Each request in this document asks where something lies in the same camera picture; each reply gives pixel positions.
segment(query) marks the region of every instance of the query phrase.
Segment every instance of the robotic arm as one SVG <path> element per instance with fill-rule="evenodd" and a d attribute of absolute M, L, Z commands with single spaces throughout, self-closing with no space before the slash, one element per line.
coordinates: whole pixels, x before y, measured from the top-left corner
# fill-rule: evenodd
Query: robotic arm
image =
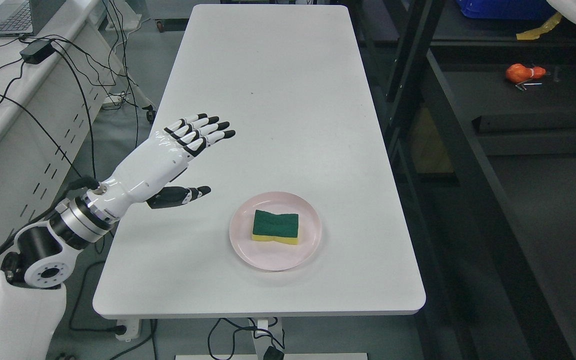
<path fill-rule="evenodd" d="M 151 134 L 109 178 L 89 184 L 82 196 L 62 199 L 45 218 L 16 233 L 19 252 L 9 251 L 0 270 L 0 360 L 45 359 L 66 309 L 62 283 L 83 249 L 101 239 L 130 205 L 177 207 L 210 192 L 208 186 L 165 186 L 203 150 L 233 137 L 228 126 L 206 114 L 179 119 Z"/>

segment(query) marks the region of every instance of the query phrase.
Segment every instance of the blue bin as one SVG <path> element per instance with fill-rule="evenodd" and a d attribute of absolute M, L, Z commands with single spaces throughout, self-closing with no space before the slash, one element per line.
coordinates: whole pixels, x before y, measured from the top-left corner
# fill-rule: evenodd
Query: blue bin
<path fill-rule="evenodd" d="M 457 0 L 467 18 L 546 20 L 555 9 L 546 0 Z"/>

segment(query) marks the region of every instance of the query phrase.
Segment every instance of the yellow sponge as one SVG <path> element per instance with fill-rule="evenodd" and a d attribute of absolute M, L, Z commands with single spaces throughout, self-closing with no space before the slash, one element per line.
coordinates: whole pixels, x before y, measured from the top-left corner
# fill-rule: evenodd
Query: yellow sponge
<path fill-rule="evenodd" d="M 279 242 L 299 244 L 299 215 L 273 214 L 263 210 L 254 211 L 252 240 L 256 242 Z"/>

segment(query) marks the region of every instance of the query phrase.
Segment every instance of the pink plate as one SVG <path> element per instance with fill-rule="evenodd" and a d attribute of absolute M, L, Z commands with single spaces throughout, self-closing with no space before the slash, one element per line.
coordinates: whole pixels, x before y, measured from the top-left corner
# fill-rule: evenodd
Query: pink plate
<path fill-rule="evenodd" d="M 252 225 L 255 210 L 273 214 L 299 214 L 299 244 L 254 241 Z M 230 243 L 248 264 L 266 271 L 284 271 L 308 259 L 322 239 L 322 221 L 313 207 L 301 197 L 273 191 L 261 193 L 241 205 L 230 221 Z"/>

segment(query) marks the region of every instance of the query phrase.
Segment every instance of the power adapter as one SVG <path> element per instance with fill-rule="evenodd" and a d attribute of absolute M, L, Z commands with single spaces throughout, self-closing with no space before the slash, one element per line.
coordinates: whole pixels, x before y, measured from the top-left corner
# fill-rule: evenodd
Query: power adapter
<path fill-rule="evenodd" d="M 265 354 L 263 354 L 263 360 L 284 360 L 284 353 L 275 347 L 268 346 Z"/>
<path fill-rule="evenodd" d="M 55 52 L 55 48 L 49 39 L 36 39 L 25 49 L 19 52 L 21 59 L 26 64 L 41 64 L 47 57 Z"/>

